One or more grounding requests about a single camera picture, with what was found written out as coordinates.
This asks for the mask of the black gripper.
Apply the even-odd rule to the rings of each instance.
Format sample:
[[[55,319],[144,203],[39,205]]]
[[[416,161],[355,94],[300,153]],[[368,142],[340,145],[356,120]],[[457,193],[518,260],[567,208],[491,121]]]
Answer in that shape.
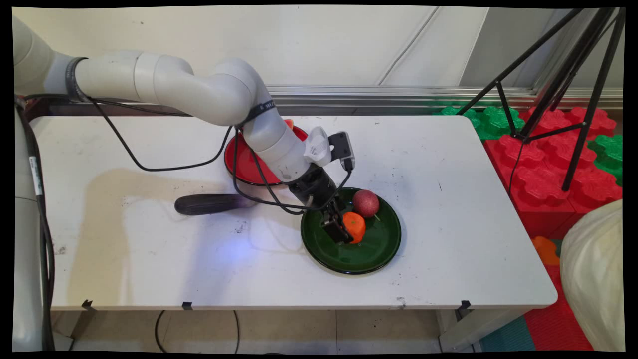
[[[321,228],[333,243],[348,244],[353,241],[343,222],[344,214],[351,212],[351,198],[337,193],[335,182],[323,168],[310,165],[300,178],[289,182],[289,190],[305,207],[319,208],[335,195],[332,199],[334,205],[329,205],[328,209],[338,209],[338,212],[323,212]]]

